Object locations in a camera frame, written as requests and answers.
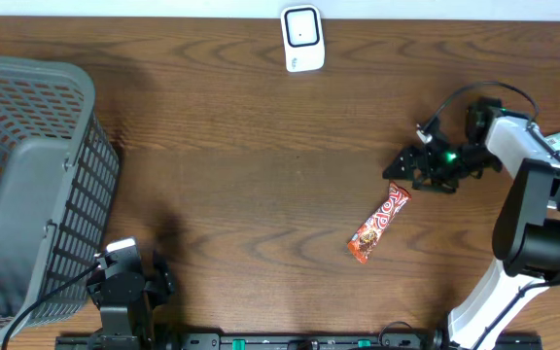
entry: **wire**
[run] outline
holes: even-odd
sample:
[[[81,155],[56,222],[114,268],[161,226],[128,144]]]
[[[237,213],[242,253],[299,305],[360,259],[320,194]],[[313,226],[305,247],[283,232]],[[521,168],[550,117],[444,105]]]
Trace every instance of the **wire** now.
[[[517,92],[518,94],[520,94],[524,98],[526,98],[526,100],[528,100],[531,103],[531,105],[533,106],[533,110],[534,110],[533,117],[527,118],[528,121],[526,123],[526,130],[531,134],[531,137],[533,137],[533,139],[535,141],[537,141],[537,143],[539,143],[540,146],[542,146],[548,152],[548,154],[552,158],[554,158],[558,162],[560,162],[559,152],[554,151],[552,149],[552,147],[550,147],[536,131],[535,120],[537,119],[538,115],[540,114],[540,107],[538,106],[537,102],[533,99],[533,97],[531,97],[529,94],[527,94],[523,90],[521,90],[517,87],[511,86],[509,84],[501,83],[501,82],[495,82],[495,81],[478,82],[478,83],[470,84],[470,85],[467,85],[465,87],[461,87],[461,88],[457,89],[439,106],[439,108],[437,108],[436,112],[430,117],[430,119],[427,121],[427,123],[425,123],[425,126],[423,126],[422,129],[423,130],[428,129],[429,126],[431,125],[431,123],[433,123],[439,117],[439,114],[459,95],[461,95],[462,93],[464,93],[468,90],[471,90],[471,89],[474,89],[474,88],[480,88],[480,87],[484,87],[484,86],[496,86],[496,87],[506,88],[506,89],[509,89],[511,91]],[[501,321],[503,321],[503,319],[507,316],[507,314],[511,311],[511,309],[515,306],[515,304],[517,304],[517,302],[520,299],[524,298],[526,293],[528,293],[529,291],[531,291],[533,289],[537,289],[537,288],[557,287],[557,286],[560,286],[560,280],[535,283],[535,284],[528,285],[528,286],[525,286],[523,288],[520,288],[518,293],[509,302],[509,304],[505,307],[505,309],[496,317],[496,319],[487,328],[485,328],[485,331],[479,337],[478,341],[476,342],[476,344],[474,345],[472,350],[478,350],[478,348],[481,346],[481,343],[485,340],[487,335],[491,331],[493,331]]]
[[[74,285],[75,283],[79,282],[79,280],[84,278],[84,276],[86,276],[87,274],[93,272],[98,266],[99,266],[99,262],[93,263],[90,267],[83,270],[80,274],[71,278],[70,280],[68,280],[68,282],[64,283],[63,285],[61,285],[61,286],[55,288],[54,290],[50,291],[48,294],[39,298],[38,300],[36,300],[36,302],[31,304],[29,307],[27,307],[20,315],[18,315],[18,317],[15,319],[15,321],[12,322],[12,324],[10,325],[10,328],[6,332],[6,336],[4,336],[4,341],[1,343],[1,350],[6,350],[8,348],[8,342],[10,341],[10,338],[12,337],[12,334],[14,333],[15,328],[18,327],[20,322],[25,317],[27,317],[27,315],[29,315],[36,307],[40,306],[40,304],[49,300],[50,298],[52,298],[53,296],[55,296],[59,292],[65,290],[66,288],[68,288],[68,287]]]
[[[381,346],[386,346],[388,347],[389,345],[384,344],[384,334],[386,333],[386,330],[388,330],[389,328],[395,326],[395,325],[403,325],[408,327],[412,333],[414,335],[416,335],[416,337],[420,340],[420,342],[422,343],[424,341],[423,339],[423,334],[418,333],[412,326],[409,325],[408,322],[405,321],[395,321],[395,322],[391,322],[388,325],[386,325],[386,327],[384,327],[383,329],[381,329],[381,331],[379,332],[379,335],[377,336],[377,342],[379,343],[379,345]]]

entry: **white background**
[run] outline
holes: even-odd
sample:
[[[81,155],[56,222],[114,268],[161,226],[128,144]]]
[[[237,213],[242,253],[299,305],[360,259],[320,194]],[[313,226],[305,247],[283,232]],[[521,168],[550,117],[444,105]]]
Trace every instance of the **white background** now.
[[[560,20],[560,0],[0,0],[0,15],[278,18],[303,4],[322,18]]]

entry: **plastic wrapper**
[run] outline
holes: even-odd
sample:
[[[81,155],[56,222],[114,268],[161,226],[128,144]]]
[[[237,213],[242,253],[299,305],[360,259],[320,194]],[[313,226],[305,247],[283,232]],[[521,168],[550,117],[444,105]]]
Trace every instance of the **plastic wrapper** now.
[[[384,230],[410,199],[406,190],[390,182],[388,199],[358,228],[347,244],[360,263],[367,263],[368,255],[377,246]]]

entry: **gray plastic basket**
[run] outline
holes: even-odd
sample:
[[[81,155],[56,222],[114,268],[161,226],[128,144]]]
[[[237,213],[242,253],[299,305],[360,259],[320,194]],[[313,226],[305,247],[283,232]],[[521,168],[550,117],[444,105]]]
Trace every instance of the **gray plastic basket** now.
[[[0,57],[0,343],[21,309],[90,266],[101,244],[119,161],[93,104],[80,68]],[[21,325],[70,317],[85,282]]]

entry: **wooden table surface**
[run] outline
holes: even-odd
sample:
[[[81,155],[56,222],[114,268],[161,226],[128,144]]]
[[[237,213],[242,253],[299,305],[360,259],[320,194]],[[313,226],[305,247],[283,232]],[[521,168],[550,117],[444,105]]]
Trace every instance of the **wooden table surface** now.
[[[180,282],[160,320],[226,333],[431,328],[485,272],[506,173],[467,179],[454,195],[413,191],[366,265],[345,247],[385,197],[382,168],[453,89],[516,85],[539,101],[542,130],[560,129],[560,23],[324,26],[325,67],[289,74],[279,20],[0,17],[0,54],[92,76],[99,119],[124,150],[107,239],[159,248]],[[478,95],[445,113],[453,140]],[[11,348],[50,349],[60,333],[99,327],[89,305]],[[560,288],[509,329],[560,349]]]

